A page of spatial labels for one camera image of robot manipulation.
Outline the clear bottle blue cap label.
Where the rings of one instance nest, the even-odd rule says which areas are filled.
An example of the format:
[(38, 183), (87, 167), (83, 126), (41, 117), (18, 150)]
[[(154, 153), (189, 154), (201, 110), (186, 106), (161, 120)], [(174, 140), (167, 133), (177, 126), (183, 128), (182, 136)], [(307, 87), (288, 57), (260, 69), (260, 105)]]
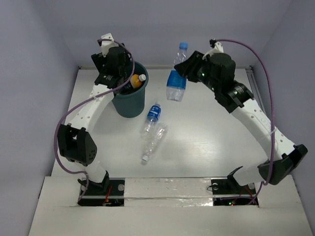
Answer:
[[(173, 62), (173, 66), (184, 62), (187, 59), (188, 43), (180, 42), (179, 49)], [(166, 84), (167, 100), (181, 102), (186, 90), (186, 78), (181, 77), (173, 68), (169, 74)]]

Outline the orange juice bottle white cap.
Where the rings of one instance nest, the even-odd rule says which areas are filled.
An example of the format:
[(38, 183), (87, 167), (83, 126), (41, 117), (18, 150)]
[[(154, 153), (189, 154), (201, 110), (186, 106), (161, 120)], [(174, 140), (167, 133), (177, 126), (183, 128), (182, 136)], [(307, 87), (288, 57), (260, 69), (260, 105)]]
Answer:
[(130, 81), (123, 87), (123, 93), (133, 92), (135, 89), (138, 89), (142, 86), (142, 83), (146, 81), (145, 74), (134, 74)]

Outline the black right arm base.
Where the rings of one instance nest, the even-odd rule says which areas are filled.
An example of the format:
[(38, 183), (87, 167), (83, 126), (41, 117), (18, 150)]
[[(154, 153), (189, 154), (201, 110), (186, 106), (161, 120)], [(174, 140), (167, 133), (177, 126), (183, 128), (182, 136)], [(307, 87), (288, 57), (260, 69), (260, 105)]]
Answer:
[(211, 179), (207, 191), (213, 194), (214, 206), (245, 206), (256, 196), (254, 183), (240, 186), (233, 177), (240, 168), (235, 169), (225, 178)]

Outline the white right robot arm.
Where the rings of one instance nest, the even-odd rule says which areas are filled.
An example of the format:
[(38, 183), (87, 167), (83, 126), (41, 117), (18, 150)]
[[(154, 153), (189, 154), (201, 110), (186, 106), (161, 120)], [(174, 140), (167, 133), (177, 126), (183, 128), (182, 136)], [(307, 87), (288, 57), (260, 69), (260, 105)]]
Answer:
[(215, 100), (252, 134), (268, 160), (251, 167), (239, 167), (226, 181), (227, 189), (237, 193), (249, 183), (268, 181), (277, 185), (300, 164), (308, 150), (296, 145), (271, 122), (260, 109), (251, 91), (235, 77), (235, 61), (225, 53), (203, 55), (195, 51), (184, 62), (174, 66), (180, 76), (201, 82), (215, 95)]

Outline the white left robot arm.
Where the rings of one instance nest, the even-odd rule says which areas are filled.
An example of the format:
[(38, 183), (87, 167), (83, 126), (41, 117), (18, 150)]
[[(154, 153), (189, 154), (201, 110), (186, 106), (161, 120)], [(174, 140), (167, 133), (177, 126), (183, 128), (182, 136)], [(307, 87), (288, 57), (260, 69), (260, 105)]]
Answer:
[(97, 147), (91, 136), (101, 113), (114, 99), (115, 93), (131, 79), (135, 63), (124, 45), (111, 46), (105, 54), (93, 55), (95, 64), (100, 66), (89, 98), (69, 110), (77, 114), (64, 123), (61, 118), (56, 128), (54, 149), (56, 160), (64, 157), (67, 161), (81, 166), (81, 170), (71, 171), (64, 165), (61, 168), (70, 174), (84, 174), (83, 184), (92, 184), (98, 194), (108, 191), (109, 182), (105, 180), (107, 171), (97, 159)]

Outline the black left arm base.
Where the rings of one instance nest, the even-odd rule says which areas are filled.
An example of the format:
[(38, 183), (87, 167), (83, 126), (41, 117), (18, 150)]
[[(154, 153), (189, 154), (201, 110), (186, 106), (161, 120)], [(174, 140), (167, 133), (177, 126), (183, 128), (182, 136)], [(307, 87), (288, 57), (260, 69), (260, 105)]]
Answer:
[(89, 184), (84, 196), (78, 201), (82, 207), (123, 207), (125, 179), (110, 178), (105, 189)]

